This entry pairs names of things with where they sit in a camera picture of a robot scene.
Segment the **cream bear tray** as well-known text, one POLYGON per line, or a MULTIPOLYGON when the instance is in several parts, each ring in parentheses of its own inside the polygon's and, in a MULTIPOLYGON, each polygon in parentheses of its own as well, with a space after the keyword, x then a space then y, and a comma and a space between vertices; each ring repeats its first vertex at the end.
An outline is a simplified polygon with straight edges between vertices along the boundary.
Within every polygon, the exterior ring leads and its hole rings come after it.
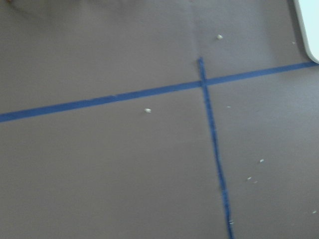
POLYGON ((308 57, 319 63, 319 0, 294 0, 308 57))

